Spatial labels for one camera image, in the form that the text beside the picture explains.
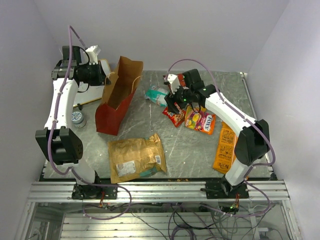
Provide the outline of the teal white snack packet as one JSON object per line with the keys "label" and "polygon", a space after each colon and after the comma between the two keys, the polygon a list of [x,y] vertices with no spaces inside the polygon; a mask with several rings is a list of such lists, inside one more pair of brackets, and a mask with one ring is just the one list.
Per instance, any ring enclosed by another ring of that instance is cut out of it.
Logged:
{"label": "teal white snack packet", "polygon": [[165,96],[169,92],[170,91],[168,89],[165,89],[156,85],[151,85],[150,88],[145,93],[144,98],[152,101],[153,103],[161,107],[166,107],[167,102],[165,100]]}

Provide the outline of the red brown paper bag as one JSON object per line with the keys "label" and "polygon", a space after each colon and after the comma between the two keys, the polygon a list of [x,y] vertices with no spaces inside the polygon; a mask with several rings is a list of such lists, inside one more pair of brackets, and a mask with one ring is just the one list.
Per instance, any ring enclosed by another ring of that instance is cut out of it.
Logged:
{"label": "red brown paper bag", "polygon": [[98,133],[116,136],[141,81],[144,63],[120,56],[118,64],[107,76],[102,98],[95,111]]}

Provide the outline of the large orange cracker bag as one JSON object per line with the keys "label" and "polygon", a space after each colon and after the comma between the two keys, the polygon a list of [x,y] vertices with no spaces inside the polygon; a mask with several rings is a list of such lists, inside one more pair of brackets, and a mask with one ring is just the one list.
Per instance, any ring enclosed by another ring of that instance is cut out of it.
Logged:
{"label": "large orange cracker bag", "polygon": [[225,122],[221,124],[222,128],[212,168],[219,173],[226,174],[236,159],[234,150],[238,137]]}

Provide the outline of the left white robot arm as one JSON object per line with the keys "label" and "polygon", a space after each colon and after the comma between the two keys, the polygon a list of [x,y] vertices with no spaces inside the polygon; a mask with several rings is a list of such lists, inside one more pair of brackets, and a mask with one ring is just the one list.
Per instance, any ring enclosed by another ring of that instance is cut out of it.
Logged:
{"label": "left white robot arm", "polygon": [[35,132],[35,139],[50,163],[61,176],[72,173],[77,184],[85,185],[84,192],[96,199],[102,186],[96,182],[96,172],[82,159],[81,139],[71,129],[72,113],[81,83],[88,86],[109,85],[111,72],[105,60],[99,60],[98,45],[83,49],[80,46],[63,46],[63,58],[51,72],[53,97],[48,119],[43,129]]}

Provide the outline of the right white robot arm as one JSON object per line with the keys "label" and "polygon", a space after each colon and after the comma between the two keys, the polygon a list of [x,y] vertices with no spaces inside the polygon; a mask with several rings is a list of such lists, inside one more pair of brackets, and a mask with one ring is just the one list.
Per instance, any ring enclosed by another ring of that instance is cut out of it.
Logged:
{"label": "right white robot arm", "polygon": [[175,74],[165,77],[164,82],[170,87],[170,93],[164,98],[169,111],[177,114],[187,104],[197,103],[217,115],[237,136],[235,161],[220,186],[221,194],[231,198],[238,192],[238,185],[243,183],[250,168],[270,150],[269,125],[263,119],[256,120],[240,111],[213,84],[206,85],[197,69],[183,72],[182,78],[185,86]]}

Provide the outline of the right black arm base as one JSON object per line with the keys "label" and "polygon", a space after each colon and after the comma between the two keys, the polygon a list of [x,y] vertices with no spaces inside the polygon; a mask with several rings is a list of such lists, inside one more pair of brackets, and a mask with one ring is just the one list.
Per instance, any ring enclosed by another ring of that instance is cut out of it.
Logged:
{"label": "right black arm base", "polygon": [[244,182],[231,186],[224,176],[221,178],[210,178],[205,182],[204,187],[200,188],[200,191],[206,194],[207,199],[249,198],[248,188]]}

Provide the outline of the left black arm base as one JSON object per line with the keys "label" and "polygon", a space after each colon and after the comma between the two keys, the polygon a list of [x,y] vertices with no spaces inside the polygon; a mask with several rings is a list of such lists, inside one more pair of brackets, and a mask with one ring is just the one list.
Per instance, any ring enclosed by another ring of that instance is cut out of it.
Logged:
{"label": "left black arm base", "polygon": [[96,200],[107,199],[115,200],[117,198],[117,187],[93,186],[85,183],[76,183],[73,186],[71,198],[73,200]]}

